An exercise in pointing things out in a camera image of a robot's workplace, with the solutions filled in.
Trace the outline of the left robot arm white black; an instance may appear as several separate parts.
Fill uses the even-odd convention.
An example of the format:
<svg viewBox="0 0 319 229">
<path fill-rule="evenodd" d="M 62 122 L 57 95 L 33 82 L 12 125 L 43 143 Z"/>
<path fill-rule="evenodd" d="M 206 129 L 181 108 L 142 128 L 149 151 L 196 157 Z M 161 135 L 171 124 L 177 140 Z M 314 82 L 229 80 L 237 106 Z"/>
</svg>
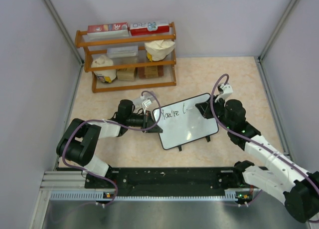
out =
<svg viewBox="0 0 319 229">
<path fill-rule="evenodd" d="M 96 174 L 95 180 L 101 187 L 110 186 L 113 181 L 113 175 L 108 172 L 110 166 L 95 155 L 98 140 L 121 137 L 129 128 L 146 133 L 163 132 L 150 111 L 135 113 L 134 110 L 133 101 L 124 99 L 120 101 L 118 111 L 107 121 L 85 122 L 78 118 L 72 120 L 57 145 L 57 155 Z"/>
</svg>

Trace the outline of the black framed whiteboard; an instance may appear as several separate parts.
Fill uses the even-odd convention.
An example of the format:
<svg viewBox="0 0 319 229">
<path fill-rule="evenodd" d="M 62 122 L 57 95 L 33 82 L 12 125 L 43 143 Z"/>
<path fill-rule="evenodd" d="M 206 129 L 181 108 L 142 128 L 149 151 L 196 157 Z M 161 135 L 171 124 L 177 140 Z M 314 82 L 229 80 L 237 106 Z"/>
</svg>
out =
<svg viewBox="0 0 319 229">
<path fill-rule="evenodd" d="M 188 108 L 196 103 L 205 102 L 210 98 L 209 93 L 200 94 L 188 99 L 184 99 L 152 111 L 158 126 L 163 129 L 159 133 L 162 148 L 169 150 L 175 147 L 207 138 L 218 133 L 219 128 L 214 118 L 205 119 L 199 110 Z"/>
</svg>

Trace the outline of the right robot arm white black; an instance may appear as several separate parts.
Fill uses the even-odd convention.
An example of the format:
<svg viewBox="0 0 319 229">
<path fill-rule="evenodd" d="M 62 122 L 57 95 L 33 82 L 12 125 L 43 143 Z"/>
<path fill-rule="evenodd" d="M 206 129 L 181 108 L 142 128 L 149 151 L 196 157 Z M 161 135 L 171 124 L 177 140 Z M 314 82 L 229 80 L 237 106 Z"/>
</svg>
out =
<svg viewBox="0 0 319 229">
<path fill-rule="evenodd" d="M 195 107 L 205 119 L 214 118 L 235 145 L 267 168 L 262 170 L 248 161 L 235 164 L 236 172 L 232 175 L 235 185 L 256 186 L 280 201 L 295 220 L 318 223 L 313 220 L 319 213 L 318 172 L 311 173 L 298 166 L 273 147 L 246 120 L 246 110 L 239 100 L 209 98 Z"/>
</svg>

